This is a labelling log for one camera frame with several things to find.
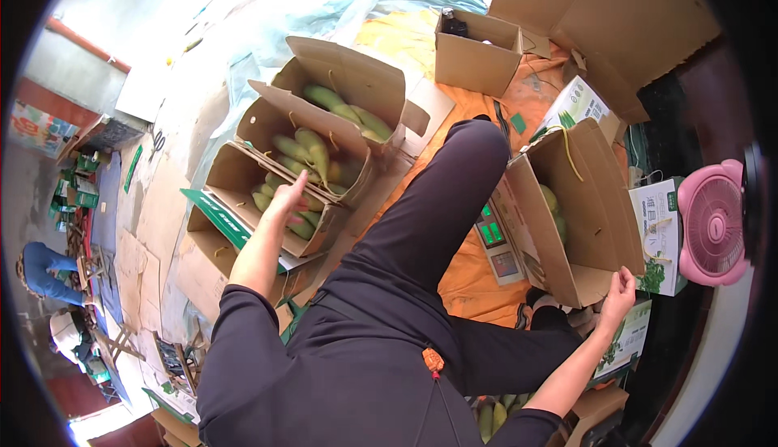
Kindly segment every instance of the digital scale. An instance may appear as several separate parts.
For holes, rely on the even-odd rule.
[[[503,286],[523,280],[525,275],[495,209],[494,201],[490,198],[489,202],[481,209],[481,214],[475,221],[474,227],[478,231],[479,239],[484,251],[486,251],[486,257],[497,284]]]

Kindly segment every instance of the fan grille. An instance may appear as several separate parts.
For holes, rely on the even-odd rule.
[[[695,190],[686,214],[694,263],[709,275],[725,274],[743,253],[740,189],[726,177],[712,176]]]

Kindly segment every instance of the pink fan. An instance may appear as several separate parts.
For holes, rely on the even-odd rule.
[[[724,160],[694,171],[678,187],[683,248],[678,271],[702,285],[734,284],[748,267],[741,213],[743,164]]]

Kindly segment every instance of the black pants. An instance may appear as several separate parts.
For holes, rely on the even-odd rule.
[[[541,307],[531,331],[516,330],[449,316],[437,293],[509,157],[490,121],[453,125],[426,169],[322,287],[393,328],[424,336],[458,363],[452,383],[465,395],[534,392],[581,342],[558,308]]]
[[[70,313],[75,329],[81,334],[81,344],[73,348],[73,353],[82,363],[92,358],[92,334],[86,328],[84,317],[79,311]]]

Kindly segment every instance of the open cardboard box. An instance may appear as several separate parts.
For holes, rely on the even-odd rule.
[[[222,234],[199,207],[192,207],[187,221],[187,236],[197,248],[227,279],[233,270],[237,253],[227,237]],[[266,297],[271,304],[276,304],[282,296],[295,296],[310,285],[322,257],[311,259],[289,270],[289,273],[279,273],[273,282],[270,294]],[[195,292],[200,295],[208,291],[184,291],[187,296]]]
[[[586,57],[586,80],[628,124],[637,91],[719,34],[705,0],[492,0],[489,15]]]
[[[546,37],[499,18],[460,10],[453,10],[453,15],[468,24],[468,37],[442,33],[440,15],[435,27],[435,82],[501,98],[524,52],[551,58]]]
[[[645,273],[626,184],[596,121],[587,118],[565,133],[551,130],[508,163],[492,200],[510,233],[519,264],[533,286],[562,305],[582,308],[608,294],[621,266]],[[562,244],[540,184],[559,200],[567,222]]]
[[[228,142],[216,153],[205,179],[204,190],[213,192],[221,203],[254,230],[259,225],[262,212],[254,205],[251,191],[265,183],[268,172],[281,176],[289,184],[294,182],[288,175],[271,170],[269,165],[256,155],[241,149],[233,142]],[[313,238],[305,240],[289,229],[284,229],[281,244],[283,249],[298,258],[329,249],[348,219],[346,209],[329,203],[316,193],[309,194],[325,205]]]
[[[273,77],[271,86],[292,92],[298,104],[331,114],[303,96],[309,84],[324,86],[347,104],[381,118],[394,132],[383,143],[365,139],[375,156],[384,162],[391,160],[405,139],[406,128],[420,137],[424,135],[430,115],[405,98],[405,75],[400,69],[325,40],[288,36],[286,43],[295,56]]]
[[[293,139],[295,129],[305,127],[319,133],[330,151],[333,150],[333,147],[329,142],[335,141],[339,148],[339,154],[343,154],[346,158],[364,161],[359,178],[342,196],[310,182],[306,185],[306,190],[311,194],[325,196],[331,203],[341,203],[356,208],[359,202],[364,199],[378,172],[370,148],[356,125],[294,97],[288,91],[273,88],[258,81],[249,81],[249,84],[262,97],[249,106],[238,123],[236,136],[240,147],[254,155],[257,161],[261,161],[268,168],[285,176],[287,180],[294,180],[297,178],[296,175],[271,158],[273,155],[280,154],[271,140],[275,135],[285,135]]]

